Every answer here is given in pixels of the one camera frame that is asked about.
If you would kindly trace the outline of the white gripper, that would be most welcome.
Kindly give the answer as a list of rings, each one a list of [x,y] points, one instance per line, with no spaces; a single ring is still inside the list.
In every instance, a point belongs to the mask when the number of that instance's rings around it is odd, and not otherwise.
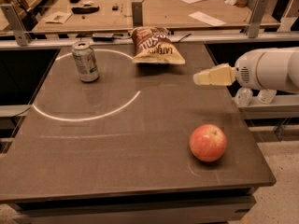
[[[254,49],[244,53],[235,62],[235,69],[228,63],[215,65],[193,75],[196,85],[230,86],[237,82],[245,88],[263,90],[257,70],[265,49]]]

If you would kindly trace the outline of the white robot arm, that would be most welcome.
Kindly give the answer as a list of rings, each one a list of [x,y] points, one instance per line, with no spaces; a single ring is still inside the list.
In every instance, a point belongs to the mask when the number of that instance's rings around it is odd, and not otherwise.
[[[241,55],[231,67],[216,65],[193,75],[196,85],[230,86],[237,81],[253,90],[299,92],[299,48],[255,49]]]

